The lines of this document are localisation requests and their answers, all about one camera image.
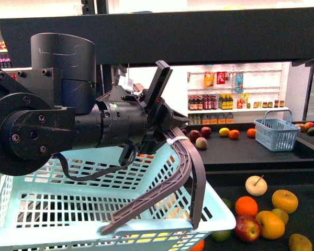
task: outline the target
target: light blue basket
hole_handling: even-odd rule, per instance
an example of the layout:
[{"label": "light blue basket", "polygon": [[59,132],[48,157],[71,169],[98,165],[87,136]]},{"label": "light blue basket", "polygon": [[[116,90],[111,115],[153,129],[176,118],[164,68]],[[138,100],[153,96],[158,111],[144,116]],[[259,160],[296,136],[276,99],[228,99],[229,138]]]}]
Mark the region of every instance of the light blue basket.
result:
[{"label": "light blue basket", "polygon": [[267,111],[264,119],[256,119],[256,140],[273,152],[291,151],[300,131],[300,127],[291,123],[292,112],[288,111],[287,121],[282,119],[267,119],[266,116],[274,110]]},{"label": "light blue basket", "polygon": [[[70,174],[84,176],[118,165],[122,149],[67,151]],[[190,194],[182,187],[113,233],[101,235],[117,209],[168,178],[178,155],[164,145],[128,168],[96,181],[67,179],[58,159],[37,172],[0,175],[0,251],[189,250],[212,231],[234,228],[233,214],[206,184],[199,228],[187,219]]]}]

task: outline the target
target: black counter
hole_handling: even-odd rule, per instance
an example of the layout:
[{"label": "black counter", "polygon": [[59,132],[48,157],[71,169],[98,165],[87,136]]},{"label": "black counter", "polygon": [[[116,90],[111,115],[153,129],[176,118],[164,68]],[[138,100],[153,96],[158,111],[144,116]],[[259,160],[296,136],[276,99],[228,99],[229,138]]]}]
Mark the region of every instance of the black counter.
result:
[{"label": "black counter", "polygon": [[[202,126],[186,128],[199,130]],[[234,124],[230,129],[240,129],[237,140],[220,137],[219,127],[212,127],[208,149],[199,150],[206,169],[207,180],[221,198],[233,204],[239,197],[251,196],[245,189],[245,181],[252,175],[263,175],[268,191],[261,197],[253,197],[259,211],[272,210],[272,194],[279,189],[293,192],[299,199],[298,209],[289,215],[285,234],[276,240],[259,238],[253,243],[244,243],[235,236],[225,242],[216,243],[210,237],[205,239],[204,251],[288,251],[288,239],[294,233],[307,236],[314,251],[314,136],[298,133],[292,151],[272,152],[255,139],[246,135],[252,123]]]}]

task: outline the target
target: red apple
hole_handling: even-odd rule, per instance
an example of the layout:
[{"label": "red apple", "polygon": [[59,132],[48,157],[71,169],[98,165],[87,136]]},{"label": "red apple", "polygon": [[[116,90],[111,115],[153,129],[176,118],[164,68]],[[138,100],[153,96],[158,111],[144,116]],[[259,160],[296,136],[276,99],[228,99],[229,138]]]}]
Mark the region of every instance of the red apple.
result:
[{"label": "red apple", "polygon": [[306,123],[305,123],[305,127],[306,127],[306,129],[308,130],[309,128],[314,127],[314,123],[313,123],[313,122],[306,122]]},{"label": "red apple", "polygon": [[211,135],[211,128],[210,127],[202,127],[201,128],[201,135],[204,138],[208,138]]},{"label": "red apple", "polygon": [[200,137],[200,132],[198,130],[191,130],[191,132],[189,132],[189,139],[192,142],[195,142],[197,138],[199,137]]},{"label": "red apple", "polygon": [[248,215],[236,217],[236,236],[244,242],[254,242],[261,236],[261,228],[258,221]]},{"label": "red apple", "polygon": [[204,137],[199,137],[195,141],[195,145],[199,149],[207,149],[208,143],[207,143],[207,140]]}]

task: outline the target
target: lime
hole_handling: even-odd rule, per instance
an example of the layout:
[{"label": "lime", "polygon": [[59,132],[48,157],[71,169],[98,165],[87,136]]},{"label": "lime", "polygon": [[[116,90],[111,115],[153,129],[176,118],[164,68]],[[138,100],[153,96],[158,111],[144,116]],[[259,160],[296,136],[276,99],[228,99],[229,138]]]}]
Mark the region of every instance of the lime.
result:
[{"label": "lime", "polygon": [[222,201],[227,205],[227,207],[229,208],[229,210],[231,210],[232,207],[232,203],[230,200],[223,198]]},{"label": "lime", "polygon": [[210,237],[216,242],[224,242],[231,235],[231,230],[218,230],[210,234]]},{"label": "lime", "polygon": [[229,129],[228,128],[221,128],[220,129],[220,131],[219,131],[219,133],[220,133],[220,136],[222,136],[222,137],[227,137],[228,135],[229,135]]}]

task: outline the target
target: screw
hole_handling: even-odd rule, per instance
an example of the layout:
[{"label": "screw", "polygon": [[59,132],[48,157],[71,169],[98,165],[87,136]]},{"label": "screw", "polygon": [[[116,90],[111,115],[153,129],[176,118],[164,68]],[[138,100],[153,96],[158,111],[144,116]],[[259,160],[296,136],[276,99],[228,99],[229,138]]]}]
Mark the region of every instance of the screw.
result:
[{"label": "screw", "polygon": [[47,151],[47,148],[43,145],[40,147],[40,152],[45,153]]},{"label": "screw", "polygon": [[42,74],[43,74],[43,76],[47,76],[49,74],[49,72],[46,69],[43,69]]},{"label": "screw", "polygon": [[5,78],[5,73],[4,72],[0,72],[0,80]]},{"label": "screw", "polygon": [[26,73],[25,73],[25,72],[22,72],[22,71],[18,71],[18,72],[17,72],[17,75],[18,75],[19,77],[25,77],[25,76],[26,76]]},{"label": "screw", "polygon": [[17,143],[20,141],[20,135],[19,134],[13,134],[12,141]]},{"label": "screw", "polygon": [[28,104],[30,104],[30,99],[27,96],[25,96],[25,97],[23,97],[23,102],[28,105]]},{"label": "screw", "polygon": [[46,120],[46,118],[45,118],[45,116],[43,114],[38,116],[38,121],[40,121],[41,123],[43,123],[45,120]]}]

